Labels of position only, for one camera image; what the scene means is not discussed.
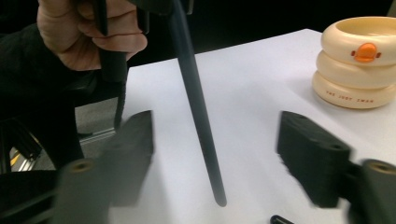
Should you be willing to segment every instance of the stacked rings toy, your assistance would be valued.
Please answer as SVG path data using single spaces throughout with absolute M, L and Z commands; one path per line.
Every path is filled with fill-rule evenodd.
M 396 95 L 396 18 L 357 17 L 338 21 L 321 36 L 322 51 L 312 78 L 323 100 L 364 109 Z

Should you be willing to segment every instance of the white surface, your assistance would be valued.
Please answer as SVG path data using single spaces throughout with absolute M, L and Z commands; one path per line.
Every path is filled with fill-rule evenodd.
M 308 116 L 352 148 L 352 160 L 396 164 L 396 104 L 351 110 L 311 88 L 321 33 L 311 30 L 196 55 L 228 204 L 216 204 L 177 60 L 130 70 L 124 117 L 152 110 L 155 154 L 136 207 L 112 223 L 297 224 L 345 222 L 347 202 L 315 207 L 276 154 L 280 112 Z

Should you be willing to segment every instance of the hand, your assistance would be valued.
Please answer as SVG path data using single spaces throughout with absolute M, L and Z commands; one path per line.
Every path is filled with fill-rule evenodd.
M 68 68 L 100 68 L 99 50 L 127 52 L 129 60 L 147 45 L 138 28 L 136 6 L 127 0 L 106 0 L 108 35 L 95 27 L 94 0 L 38 0 L 37 26 L 44 43 Z

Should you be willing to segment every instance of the orange duck beak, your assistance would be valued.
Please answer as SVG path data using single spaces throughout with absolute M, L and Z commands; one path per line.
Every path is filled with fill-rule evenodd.
M 360 63 L 370 63 L 375 58 L 379 58 L 381 53 L 376 52 L 376 46 L 372 43 L 362 44 L 358 51 L 353 50 L 352 56 L 354 56 L 355 61 Z

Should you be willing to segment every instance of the black rod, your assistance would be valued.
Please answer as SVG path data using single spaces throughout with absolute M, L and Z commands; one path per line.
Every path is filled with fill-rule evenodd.
M 106 0 L 94 0 L 93 12 L 95 24 L 102 35 L 107 36 Z M 128 76 L 126 53 L 99 49 L 99 58 L 102 66 L 102 77 L 108 82 L 125 82 Z
M 201 149 L 204 154 L 206 169 L 215 200 L 220 206 L 227 204 L 218 157 L 215 144 L 210 130 L 209 117 L 207 115 L 204 94 L 192 48 L 190 31 L 186 20 L 186 14 L 179 0 L 174 1 L 174 8 L 169 15 L 169 29 L 174 42 L 175 51 L 183 76 L 184 86 L 190 102 L 191 113 L 195 128 L 198 133 Z

